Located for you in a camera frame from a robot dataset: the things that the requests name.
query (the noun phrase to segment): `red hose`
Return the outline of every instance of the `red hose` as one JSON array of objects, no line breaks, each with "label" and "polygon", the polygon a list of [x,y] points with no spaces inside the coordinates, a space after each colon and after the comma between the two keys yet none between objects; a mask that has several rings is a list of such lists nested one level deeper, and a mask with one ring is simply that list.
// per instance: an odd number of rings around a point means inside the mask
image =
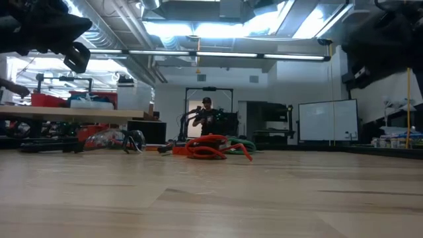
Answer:
[{"label": "red hose", "polygon": [[247,156],[247,158],[252,161],[251,155],[248,153],[247,149],[245,149],[245,146],[241,143],[238,143],[236,145],[232,145],[231,147],[224,148],[217,150],[215,148],[209,147],[209,146],[203,146],[199,145],[194,147],[193,145],[195,143],[214,143],[216,146],[223,145],[227,143],[227,138],[225,136],[220,135],[209,135],[209,136],[202,136],[200,138],[192,139],[190,140],[186,145],[185,149],[190,153],[188,158],[191,159],[226,159],[226,156],[223,154],[224,151],[230,150],[230,149],[236,149],[241,148]]}]

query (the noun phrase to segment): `person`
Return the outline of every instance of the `person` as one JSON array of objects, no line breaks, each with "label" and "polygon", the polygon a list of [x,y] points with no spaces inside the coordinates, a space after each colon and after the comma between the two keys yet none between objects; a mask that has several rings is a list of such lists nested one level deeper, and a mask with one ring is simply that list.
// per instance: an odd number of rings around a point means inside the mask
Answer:
[{"label": "person", "polygon": [[218,113],[216,109],[212,108],[212,100],[209,97],[203,99],[204,109],[194,119],[192,125],[202,125],[201,135],[206,136],[208,134],[214,134],[216,129],[215,116]]},{"label": "person", "polygon": [[0,78],[0,88],[4,87],[12,93],[16,93],[21,97],[25,97],[30,94],[30,91],[22,85],[17,85],[12,81]]}]

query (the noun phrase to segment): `cap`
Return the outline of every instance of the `cap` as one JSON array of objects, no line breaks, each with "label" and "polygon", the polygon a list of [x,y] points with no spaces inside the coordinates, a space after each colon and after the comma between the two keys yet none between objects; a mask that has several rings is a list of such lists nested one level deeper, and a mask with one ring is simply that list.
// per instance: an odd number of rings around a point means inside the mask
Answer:
[{"label": "cap", "polygon": [[212,103],[212,100],[209,97],[203,98],[203,103]]}]

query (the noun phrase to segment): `whiteboard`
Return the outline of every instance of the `whiteboard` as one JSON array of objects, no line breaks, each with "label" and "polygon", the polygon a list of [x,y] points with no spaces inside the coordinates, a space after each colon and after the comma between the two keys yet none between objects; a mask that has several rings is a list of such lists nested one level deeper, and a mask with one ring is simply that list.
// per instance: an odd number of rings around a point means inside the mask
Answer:
[{"label": "whiteboard", "polygon": [[299,140],[358,140],[357,101],[341,100],[299,105]]}]

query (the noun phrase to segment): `wooden floor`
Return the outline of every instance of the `wooden floor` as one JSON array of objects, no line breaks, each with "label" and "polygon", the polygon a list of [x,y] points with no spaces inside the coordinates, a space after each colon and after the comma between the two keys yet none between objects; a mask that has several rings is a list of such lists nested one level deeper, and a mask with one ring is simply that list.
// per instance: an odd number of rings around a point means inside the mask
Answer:
[{"label": "wooden floor", "polygon": [[423,161],[0,151],[0,237],[423,237]]}]

